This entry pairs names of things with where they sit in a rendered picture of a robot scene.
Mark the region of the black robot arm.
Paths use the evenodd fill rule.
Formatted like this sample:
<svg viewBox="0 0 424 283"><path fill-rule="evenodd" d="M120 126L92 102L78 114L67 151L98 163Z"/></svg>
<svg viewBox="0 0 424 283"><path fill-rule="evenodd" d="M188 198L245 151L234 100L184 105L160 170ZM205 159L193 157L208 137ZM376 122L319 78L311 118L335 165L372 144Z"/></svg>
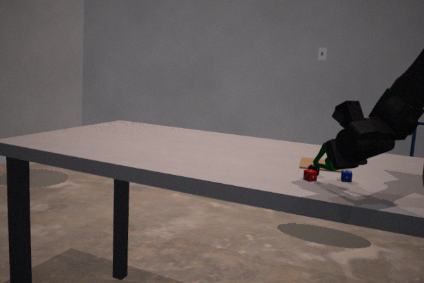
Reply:
<svg viewBox="0 0 424 283"><path fill-rule="evenodd" d="M359 101L345 101L335 107L332 117L344 128L335 138L337 151L345 157L373 157L391 151L396 140L412 135L423 108L424 48L386 89L369 118L364 118Z"/></svg>

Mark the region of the blue die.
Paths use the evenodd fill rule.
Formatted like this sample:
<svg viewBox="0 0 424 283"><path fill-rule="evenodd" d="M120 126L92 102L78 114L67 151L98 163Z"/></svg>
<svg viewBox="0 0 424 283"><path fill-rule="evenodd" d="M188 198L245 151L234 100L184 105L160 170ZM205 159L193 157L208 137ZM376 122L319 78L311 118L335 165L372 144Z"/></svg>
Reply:
<svg viewBox="0 0 424 283"><path fill-rule="evenodd" d="M352 172L342 170L341 171L341 181L342 182L352 182Z"/></svg>

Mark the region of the black die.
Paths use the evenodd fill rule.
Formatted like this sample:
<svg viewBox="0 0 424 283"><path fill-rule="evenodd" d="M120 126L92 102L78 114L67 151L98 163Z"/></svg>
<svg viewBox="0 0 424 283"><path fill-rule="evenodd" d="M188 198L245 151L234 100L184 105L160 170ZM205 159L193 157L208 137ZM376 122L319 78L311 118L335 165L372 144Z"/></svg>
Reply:
<svg viewBox="0 0 424 283"><path fill-rule="evenodd" d="M314 171L317 171L317 175L319 175L319 168L318 167L314 167L314 165L310 165L310 166L308 166L308 169L312 169Z"/></svg>

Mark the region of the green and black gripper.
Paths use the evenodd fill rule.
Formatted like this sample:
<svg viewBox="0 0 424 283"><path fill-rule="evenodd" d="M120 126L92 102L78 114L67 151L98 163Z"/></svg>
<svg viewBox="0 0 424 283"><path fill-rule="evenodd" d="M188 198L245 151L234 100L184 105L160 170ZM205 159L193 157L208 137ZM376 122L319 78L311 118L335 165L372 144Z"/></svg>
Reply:
<svg viewBox="0 0 424 283"><path fill-rule="evenodd" d="M328 140L323 143L319 153L316 158L313 160L313 164L315 167L327 169L330 171L336 171L339 169L353 169L358 167L359 165L367 164L367 159L371 158L370 156L355 156L355 157L343 157L339 154L336 148L336 139ZM324 154L327 154L327 158L325 159L325 164L318 163L321 157ZM367 158L367 159L366 159Z"/></svg>

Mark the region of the red die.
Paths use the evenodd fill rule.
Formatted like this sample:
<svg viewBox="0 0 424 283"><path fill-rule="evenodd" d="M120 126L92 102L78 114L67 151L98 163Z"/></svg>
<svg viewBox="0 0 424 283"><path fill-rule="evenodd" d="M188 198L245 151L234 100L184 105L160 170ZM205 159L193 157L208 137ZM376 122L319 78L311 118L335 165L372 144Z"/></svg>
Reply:
<svg viewBox="0 0 424 283"><path fill-rule="evenodd" d="M304 170L304 180L308 182L317 181L317 171L312 169Z"/></svg>

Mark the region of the tan flat mat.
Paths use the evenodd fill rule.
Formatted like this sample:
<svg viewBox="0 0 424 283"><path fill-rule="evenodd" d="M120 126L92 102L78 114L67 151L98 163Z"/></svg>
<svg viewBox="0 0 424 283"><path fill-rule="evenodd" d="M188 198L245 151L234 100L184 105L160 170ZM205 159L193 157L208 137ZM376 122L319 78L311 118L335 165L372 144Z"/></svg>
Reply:
<svg viewBox="0 0 424 283"><path fill-rule="evenodd" d="M303 158L302 157L299 168L307 169L308 166L313 165L313 160L314 160L314 158ZM325 160L320 159L318 163L325 164ZM322 168L319 168L319 170L320 171L330 171L330 170L326 170L326 169L322 169ZM339 170L332 171L332 172L339 172L339 173L341 173L341 170L348 170L348 171L350 171L350 169L339 169Z"/></svg>

